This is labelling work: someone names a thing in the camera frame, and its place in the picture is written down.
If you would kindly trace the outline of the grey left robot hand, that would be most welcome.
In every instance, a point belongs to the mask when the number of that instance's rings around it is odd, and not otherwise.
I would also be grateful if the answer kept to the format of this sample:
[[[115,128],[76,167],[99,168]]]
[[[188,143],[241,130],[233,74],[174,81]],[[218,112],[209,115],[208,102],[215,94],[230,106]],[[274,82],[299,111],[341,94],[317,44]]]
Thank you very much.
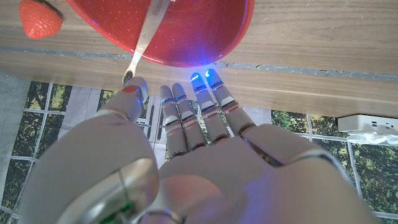
[[[160,88],[170,159],[158,166],[137,125],[147,83],[123,82],[40,157],[21,223],[377,223],[338,159],[254,124],[213,69],[191,77],[205,131],[181,85]]]

